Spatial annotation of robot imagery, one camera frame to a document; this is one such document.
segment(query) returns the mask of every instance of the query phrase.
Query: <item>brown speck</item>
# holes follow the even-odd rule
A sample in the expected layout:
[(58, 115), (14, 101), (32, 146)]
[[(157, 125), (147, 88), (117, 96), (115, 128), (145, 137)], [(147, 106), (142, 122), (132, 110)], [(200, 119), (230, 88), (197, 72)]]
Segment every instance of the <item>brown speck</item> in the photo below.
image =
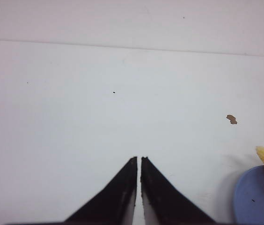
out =
[(231, 124), (237, 124), (236, 118), (232, 115), (227, 115), (227, 119), (230, 120)]

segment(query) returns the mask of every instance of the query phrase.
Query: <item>blue plate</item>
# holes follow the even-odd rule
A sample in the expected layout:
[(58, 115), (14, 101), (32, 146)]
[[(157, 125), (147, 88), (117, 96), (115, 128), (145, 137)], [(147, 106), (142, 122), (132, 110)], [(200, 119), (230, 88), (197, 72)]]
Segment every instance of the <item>blue plate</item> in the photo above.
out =
[(248, 170), (238, 180), (233, 208), (237, 223), (264, 225), (264, 165)]

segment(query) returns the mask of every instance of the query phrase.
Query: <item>blue bowl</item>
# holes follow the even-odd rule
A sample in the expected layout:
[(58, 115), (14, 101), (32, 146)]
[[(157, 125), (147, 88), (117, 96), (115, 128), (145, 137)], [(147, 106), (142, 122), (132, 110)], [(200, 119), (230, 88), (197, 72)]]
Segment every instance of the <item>blue bowl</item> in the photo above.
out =
[(256, 166), (240, 177), (233, 208), (237, 223), (264, 225), (264, 165)]

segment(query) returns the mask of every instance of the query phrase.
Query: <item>white surface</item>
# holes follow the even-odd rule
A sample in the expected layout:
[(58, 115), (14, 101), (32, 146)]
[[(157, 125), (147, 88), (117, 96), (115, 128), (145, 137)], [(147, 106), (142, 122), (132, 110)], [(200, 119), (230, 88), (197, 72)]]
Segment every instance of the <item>white surface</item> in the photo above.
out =
[(0, 39), (264, 56), (264, 0), (0, 0)]
[(230, 222), (257, 145), (262, 57), (0, 41), (0, 225), (66, 219), (133, 156)]

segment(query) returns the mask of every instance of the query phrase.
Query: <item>white wall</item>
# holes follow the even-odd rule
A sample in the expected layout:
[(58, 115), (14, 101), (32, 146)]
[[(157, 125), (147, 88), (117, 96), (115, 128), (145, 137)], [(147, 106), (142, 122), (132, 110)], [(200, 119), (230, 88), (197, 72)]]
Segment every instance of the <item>white wall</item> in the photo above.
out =
[[(195, 33), (193, 42), (173, 41), (185, 30), (173, 17), (183, 8), (184, 20), (198, 19), (203, 2), (147, 2), (158, 12), (152, 19), (163, 19), (159, 30), (146, 27), (146, 12), (129, 20), (141, 2), (66, 2), (0, 1), (0, 225), (66, 219), (132, 156), (149, 156), (212, 218), (232, 221), (237, 178), (261, 164), (254, 148), (264, 145), (264, 57), (178, 50), (264, 55), (264, 24), (253, 20), (264, 3), (211, 2), (213, 22), (189, 28), (204, 40), (196, 45)], [(253, 32), (241, 36), (247, 24), (230, 32), (228, 16), (216, 13), (237, 7), (260, 31), (257, 44)], [(175, 51), (130, 48), (139, 46)], [(141, 206), (139, 196), (134, 224), (144, 223)]]

